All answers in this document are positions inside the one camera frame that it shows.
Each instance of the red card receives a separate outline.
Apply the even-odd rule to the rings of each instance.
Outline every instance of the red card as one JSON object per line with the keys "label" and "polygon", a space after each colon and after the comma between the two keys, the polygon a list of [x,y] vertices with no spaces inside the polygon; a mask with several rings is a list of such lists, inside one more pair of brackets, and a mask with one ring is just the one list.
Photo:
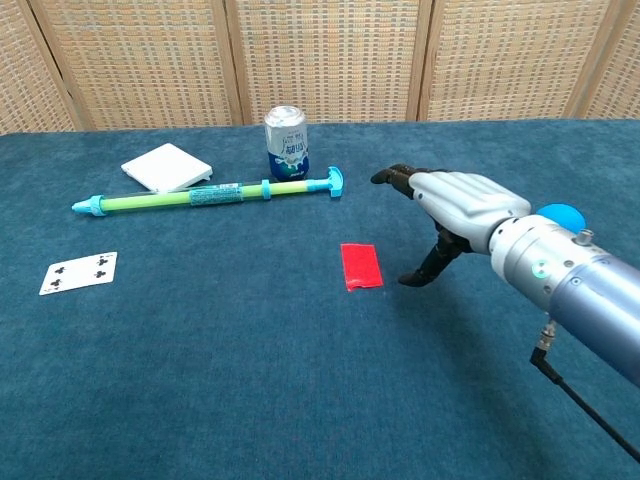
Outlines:
{"label": "red card", "polygon": [[376,248],[373,245],[343,243],[340,245],[340,250],[348,291],[383,285]]}

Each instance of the white box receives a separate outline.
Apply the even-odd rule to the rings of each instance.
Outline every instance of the white box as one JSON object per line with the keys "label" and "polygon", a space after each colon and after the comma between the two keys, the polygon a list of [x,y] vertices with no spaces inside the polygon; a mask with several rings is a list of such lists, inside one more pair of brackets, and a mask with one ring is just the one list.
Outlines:
{"label": "white box", "polygon": [[122,165],[122,170],[152,192],[170,192],[209,180],[210,165],[171,143],[151,150]]}

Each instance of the soda can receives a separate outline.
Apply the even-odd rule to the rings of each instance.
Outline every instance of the soda can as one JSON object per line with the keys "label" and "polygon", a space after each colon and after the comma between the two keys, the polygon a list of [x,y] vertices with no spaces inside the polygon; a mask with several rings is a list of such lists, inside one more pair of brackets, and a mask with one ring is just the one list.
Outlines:
{"label": "soda can", "polygon": [[264,117],[271,173],[280,181],[301,180],[309,171],[305,114],[282,105]]}

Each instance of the wicker screen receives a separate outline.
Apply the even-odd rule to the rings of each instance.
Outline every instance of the wicker screen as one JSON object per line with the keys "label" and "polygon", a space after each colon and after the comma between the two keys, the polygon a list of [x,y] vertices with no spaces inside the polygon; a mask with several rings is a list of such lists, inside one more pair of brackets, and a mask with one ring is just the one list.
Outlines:
{"label": "wicker screen", "polygon": [[63,75],[97,129],[232,123],[215,2],[37,0]]}
{"label": "wicker screen", "polygon": [[640,3],[611,56],[587,116],[640,118]]}
{"label": "wicker screen", "polygon": [[609,3],[442,2],[420,119],[561,116]]}
{"label": "wicker screen", "polygon": [[0,0],[0,134],[73,130],[18,1]]}
{"label": "wicker screen", "polygon": [[419,0],[235,3],[249,120],[279,104],[310,122],[405,119]]}

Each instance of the wooden frame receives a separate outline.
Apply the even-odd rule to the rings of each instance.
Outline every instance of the wooden frame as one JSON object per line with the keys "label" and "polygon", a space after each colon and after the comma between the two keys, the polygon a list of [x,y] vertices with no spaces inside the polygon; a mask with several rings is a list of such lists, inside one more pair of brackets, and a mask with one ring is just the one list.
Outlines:
{"label": "wooden frame", "polygon": [[434,5],[430,8],[430,19],[428,27],[428,37],[426,54],[424,58],[424,68],[422,70],[422,87],[420,89],[420,99],[418,101],[418,120],[425,121],[429,115],[429,99],[431,95],[431,82],[440,45],[440,33],[442,32],[442,22],[444,20],[444,0],[433,0]]}
{"label": "wooden frame", "polygon": [[586,116],[636,3],[637,0],[611,0],[580,76],[567,101],[563,116],[578,118]]}
{"label": "wooden frame", "polygon": [[431,11],[435,0],[420,0],[418,18],[416,21],[416,40],[413,50],[413,64],[409,80],[409,95],[407,98],[407,121],[418,120],[420,93],[424,82],[424,65],[429,43],[429,27]]}
{"label": "wooden frame", "polygon": [[36,21],[40,25],[40,29],[42,29],[42,34],[44,38],[42,39],[43,45],[48,48],[46,50],[50,50],[43,52],[48,60],[48,63],[52,65],[52,74],[54,72],[60,71],[60,81],[62,82],[62,86],[64,88],[65,97],[71,96],[71,101],[73,102],[74,108],[72,109],[75,112],[79,123],[82,125],[83,129],[86,130],[95,130],[96,126],[89,114],[89,109],[87,108],[87,104],[84,100],[82,92],[78,88],[78,83],[75,80],[73,72],[69,65],[65,62],[65,57],[56,41],[56,35],[51,28],[51,24],[49,22],[49,17],[46,13],[46,10],[42,7],[40,0],[29,0],[31,4],[31,9],[33,10],[33,14],[36,18],[33,20],[35,25]]}
{"label": "wooden frame", "polygon": [[211,0],[213,22],[216,29],[216,38],[218,39],[220,61],[222,62],[222,77],[224,78],[227,98],[229,99],[231,121],[235,125],[243,125],[245,119],[238,90],[237,67],[234,60],[233,43],[229,31],[228,10],[225,3],[226,0]]}

